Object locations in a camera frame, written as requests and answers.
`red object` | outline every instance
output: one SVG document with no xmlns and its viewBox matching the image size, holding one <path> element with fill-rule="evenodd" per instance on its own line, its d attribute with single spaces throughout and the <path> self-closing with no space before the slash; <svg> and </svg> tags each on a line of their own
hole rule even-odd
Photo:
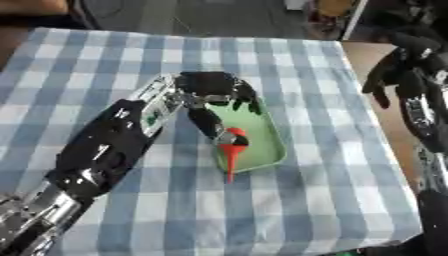
<svg viewBox="0 0 448 256">
<path fill-rule="evenodd" d="M 227 128 L 228 132 L 235 135 L 245 136 L 246 133 L 240 128 Z M 239 153 L 243 152 L 247 146 L 233 145 L 233 144 L 221 144 L 219 145 L 227 156 L 227 182 L 233 182 L 233 170 L 235 169 L 236 158 Z"/>
</svg>

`blue checkered tablecloth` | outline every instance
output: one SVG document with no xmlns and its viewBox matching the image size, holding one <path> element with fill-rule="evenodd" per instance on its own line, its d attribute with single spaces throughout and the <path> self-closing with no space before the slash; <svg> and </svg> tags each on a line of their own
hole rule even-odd
<svg viewBox="0 0 448 256">
<path fill-rule="evenodd" d="M 224 70 L 287 147 L 225 184 L 184 112 L 52 255 L 317 255 L 420 232 L 414 196 L 337 42 L 37 29 L 0 76 L 0 188 L 23 192 L 89 120 L 159 73 Z"/>
</svg>

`robotic hand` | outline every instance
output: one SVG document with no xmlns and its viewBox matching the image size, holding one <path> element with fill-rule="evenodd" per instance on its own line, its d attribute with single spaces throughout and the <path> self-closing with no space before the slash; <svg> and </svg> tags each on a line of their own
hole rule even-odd
<svg viewBox="0 0 448 256">
<path fill-rule="evenodd" d="M 374 67 L 363 93 L 372 93 L 388 108 L 384 88 L 397 85 L 404 123 L 420 142 L 415 162 L 424 234 L 411 240 L 409 255 L 446 255 L 448 244 L 441 237 L 448 232 L 448 53 L 438 38 L 402 33 L 388 37 L 397 48 Z"/>
<path fill-rule="evenodd" d="M 0 255 L 44 256 L 96 197 L 124 178 L 181 106 L 214 143 L 248 145 L 206 108 L 232 100 L 234 110 L 247 103 L 260 114 L 252 87 L 224 72 L 163 75 L 117 101 L 72 138 L 38 188 L 23 198 L 0 195 Z"/>
</svg>

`cable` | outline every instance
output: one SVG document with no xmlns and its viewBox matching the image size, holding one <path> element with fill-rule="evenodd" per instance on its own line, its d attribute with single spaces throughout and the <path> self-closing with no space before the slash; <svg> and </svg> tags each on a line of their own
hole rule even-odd
<svg viewBox="0 0 448 256">
<path fill-rule="evenodd" d="M 176 20 L 182 27 L 187 29 L 188 33 L 190 33 L 190 34 L 193 33 L 193 30 L 191 29 L 191 27 L 188 26 L 187 24 L 185 24 L 185 22 L 183 22 L 181 19 L 179 19 L 176 15 L 174 15 L 174 20 Z"/>
<path fill-rule="evenodd" d="M 103 14 L 95 15 L 98 19 L 107 19 L 119 14 L 124 9 L 124 0 L 119 0 L 118 6 L 112 11 L 105 12 Z"/>
</svg>

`green plastic tray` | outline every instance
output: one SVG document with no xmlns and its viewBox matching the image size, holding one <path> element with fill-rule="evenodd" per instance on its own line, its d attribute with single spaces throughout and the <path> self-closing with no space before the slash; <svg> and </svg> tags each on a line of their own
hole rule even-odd
<svg viewBox="0 0 448 256">
<path fill-rule="evenodd" d="M 262 114 L 249 112 L 243 104 L 238 111 L 232 110 L 232 104 L 226 107 L 209 106 L 223 121 L 226 128 L 238 127 L 246 132 L 249 146 L 238 155 L 235 173 L 269 167 L 282 161 L 286 156 L 283 144 L 266 105 L 258 99 Z M 216 148 L 218 166 L 227 171 L 227 157 Z"/>
</svg>

